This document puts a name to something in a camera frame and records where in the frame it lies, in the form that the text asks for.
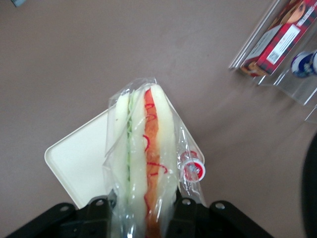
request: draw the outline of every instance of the plastic wrapped sandwich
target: plastic wrapped sandwich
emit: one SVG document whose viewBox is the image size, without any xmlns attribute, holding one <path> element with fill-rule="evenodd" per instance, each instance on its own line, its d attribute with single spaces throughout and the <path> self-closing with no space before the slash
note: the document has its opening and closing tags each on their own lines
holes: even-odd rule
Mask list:
<svg viewBox="0 0 317 238">
<path fill-rule="evenodd" d="M 105 183 L 117 196 L 112 236 L 163 238 L 177 190 L 204 203 L 192 166 L 199 158 L 184 124 L 153 78 L 137 79 L 111 97 L 107 123 Z"/>
</svg>

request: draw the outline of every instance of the black object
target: black object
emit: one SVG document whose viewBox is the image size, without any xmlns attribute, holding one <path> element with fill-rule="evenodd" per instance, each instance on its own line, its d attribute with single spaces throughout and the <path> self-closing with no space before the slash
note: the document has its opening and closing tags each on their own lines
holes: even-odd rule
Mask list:
<svg viewBox="0 0 317 238">
<path fill-rule="evenodd" d="M 7 238 L 109 238 L 111 210 L 116 197 L 98 197 L 75 210 L 58 204 Z M 214 202 L 209 208 L 177 192 L 166 238 L 272 238 L 231 203 Z"/>
<path fill-rule="evenodd" d="M 308 238 L 317 237 L 317 135 L 308 149 L 303 168 L 302 210 Z"/>
</svg>

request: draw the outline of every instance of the printed face on box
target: printed face on box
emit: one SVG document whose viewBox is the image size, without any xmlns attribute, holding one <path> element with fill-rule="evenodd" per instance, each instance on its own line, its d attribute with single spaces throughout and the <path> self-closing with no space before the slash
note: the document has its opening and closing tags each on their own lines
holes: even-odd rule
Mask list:
<svg viewBox="0 0 317 238">
<path fill-rule="evenodd" d="M 299 21 L 304 15 L 305 9 L 306 9 L 306 3 L 304 1 L 300 2 L 286 14 L 286 16 L 284 17 L 285 20 L 282 20 L 282 22 L 286 21 L 286 23 L 291 24 L 296 21 Z"/>
</svg>

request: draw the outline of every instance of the red box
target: red box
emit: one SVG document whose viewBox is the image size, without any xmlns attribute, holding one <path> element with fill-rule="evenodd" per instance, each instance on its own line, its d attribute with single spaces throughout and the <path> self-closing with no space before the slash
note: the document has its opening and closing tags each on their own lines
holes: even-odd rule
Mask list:
<svg viewBox="0 0 317 238">
<path fill-rule="evenodd" d="M 242 71 L 253 77 L 273 74 L 316 18 L 317 0 L 291 0 L 242 63 Z"/>
</svg>

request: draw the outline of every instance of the gray floor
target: gray floor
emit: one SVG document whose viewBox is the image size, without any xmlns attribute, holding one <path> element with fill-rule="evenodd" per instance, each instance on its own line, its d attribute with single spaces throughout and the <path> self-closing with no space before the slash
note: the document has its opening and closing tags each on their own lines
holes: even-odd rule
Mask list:
<svg viewBox="0 0 317 238">
<path fill-rule="evenodd" d="M 71 199 L 45 150 L 155 76 L 206 157 L 207 203 L 303 238 L 308 113 L 228 66 L 272 1 L 0 1 L 0 237 Z"/>
</svg>

